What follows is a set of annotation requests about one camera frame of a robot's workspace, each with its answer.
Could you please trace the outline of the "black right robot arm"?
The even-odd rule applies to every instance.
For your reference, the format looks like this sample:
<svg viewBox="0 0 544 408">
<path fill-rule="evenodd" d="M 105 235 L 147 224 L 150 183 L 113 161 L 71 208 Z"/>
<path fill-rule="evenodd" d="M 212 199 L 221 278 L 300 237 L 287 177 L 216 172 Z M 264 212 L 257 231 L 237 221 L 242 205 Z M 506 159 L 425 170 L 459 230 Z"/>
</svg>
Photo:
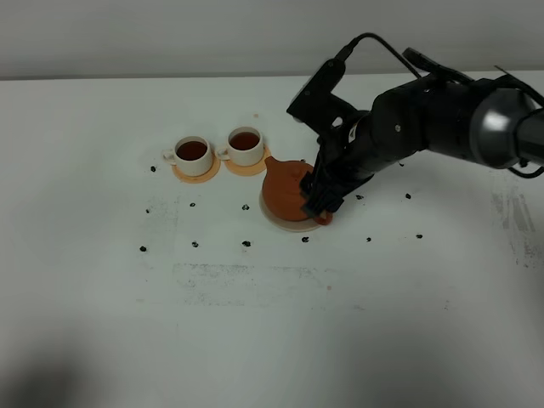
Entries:
<svg viewBox="0 0 544 408">
<path fill-rule="evenodd" d="M 376 173 L 422 150 L 510 171 L 542 165 L 543 98 L 532 87 L 509 74 L 474 80 L 412 48 L 404 56 L 424 76 L 378 95 L 369 110 L 333 93 L 347 51 L 329 59 L 288 107 L 318 136 L 314 169 L 300 184 L 310 217 L 335 212 Z"/>
</svg>

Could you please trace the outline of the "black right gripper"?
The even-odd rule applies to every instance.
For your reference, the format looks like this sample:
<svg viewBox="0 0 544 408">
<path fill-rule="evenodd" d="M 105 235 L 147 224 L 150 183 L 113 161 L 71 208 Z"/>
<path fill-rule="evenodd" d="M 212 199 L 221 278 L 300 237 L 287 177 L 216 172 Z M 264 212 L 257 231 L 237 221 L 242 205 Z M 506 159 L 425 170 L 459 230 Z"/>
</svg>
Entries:
<svg viewBox="0 0 544 408">
<path fill-rule="evenodd" d="M 422 150 L 417 97 L 401 91 L 379 95 L 368 112 L 357 112 L 319 137 L 319 163 L 299 183 L 308 216 L 335 213 L 343 197 L 375 173 Z"/>
</svg>

